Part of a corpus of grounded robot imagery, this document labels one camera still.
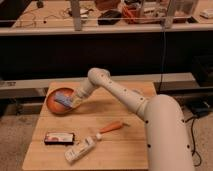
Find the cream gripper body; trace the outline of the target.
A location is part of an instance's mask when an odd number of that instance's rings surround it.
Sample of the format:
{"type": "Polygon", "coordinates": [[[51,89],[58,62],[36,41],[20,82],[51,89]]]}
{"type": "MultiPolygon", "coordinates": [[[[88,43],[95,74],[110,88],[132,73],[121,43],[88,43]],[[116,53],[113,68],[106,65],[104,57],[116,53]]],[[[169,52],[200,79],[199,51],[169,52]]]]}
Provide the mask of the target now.
{"type": "Polygon", "coordinates": [[[74,90],[71,96],[71,107],[77,108],[94,91],[94,85],[90,81],[83,81],[79,87],[74,90]]]}

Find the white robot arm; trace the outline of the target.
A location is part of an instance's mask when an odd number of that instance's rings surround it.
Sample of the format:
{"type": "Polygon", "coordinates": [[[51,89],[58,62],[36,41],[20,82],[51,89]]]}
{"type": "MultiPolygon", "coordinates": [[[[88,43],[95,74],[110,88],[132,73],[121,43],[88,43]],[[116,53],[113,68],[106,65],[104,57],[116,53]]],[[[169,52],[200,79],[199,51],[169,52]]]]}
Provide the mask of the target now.
{"type": "Polygon", "coordinates": [[[101,68],[88,71],[74,97],[86,99],[99,87],[145,122],[149,171],[195,171],[184,115],[174,98],[160,94],[147,99],[114,82],[101,68]]]}

